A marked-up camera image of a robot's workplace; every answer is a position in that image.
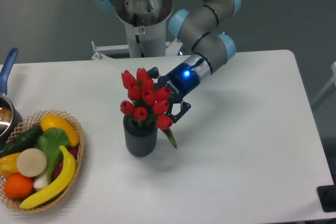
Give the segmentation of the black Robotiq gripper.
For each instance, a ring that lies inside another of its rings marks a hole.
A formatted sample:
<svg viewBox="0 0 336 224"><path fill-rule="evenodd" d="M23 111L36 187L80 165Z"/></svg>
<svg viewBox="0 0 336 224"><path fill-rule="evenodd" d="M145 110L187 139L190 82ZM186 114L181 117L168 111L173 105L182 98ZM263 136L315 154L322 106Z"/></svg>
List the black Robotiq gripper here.
<svg viewBox="0 0 336 224"><path fill-rule="evenodd" d="M193 65L189 65L183 62L164 76L160 75L157 67L153 67L147 71L148 76L154 83L158 84L158 87L171 89L173 103L170 104L165 115L167 115L173 123L178 122L191 108L191 105L183 101L183 98L200 84L201 78L196 72L196 67L200 64L200 62L197 62ZM180 103L180 111L178 114L172 113L175 103Z"/></svg>

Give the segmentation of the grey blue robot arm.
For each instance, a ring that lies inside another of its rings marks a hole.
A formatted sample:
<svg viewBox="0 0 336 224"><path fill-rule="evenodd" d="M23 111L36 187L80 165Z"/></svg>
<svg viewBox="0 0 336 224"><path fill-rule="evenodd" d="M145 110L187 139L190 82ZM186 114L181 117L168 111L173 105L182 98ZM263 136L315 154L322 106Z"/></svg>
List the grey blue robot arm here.
<svg viewBox="0 0 336 224"><path fill-rule="evenodd" d="M213 35L211 31L239 11L241 0L203 0L203 5L194 12L185 9L173 12L172 0L94 1L102 9L115 12L124 23L130 57L164 56L167 31L191 52L164 76L155 69L150 71L160 87L171 89L173 104L181 106L177 115L170 116L173 122L191 107L184 97L236 53L235 43L229 36Z"/></svg>

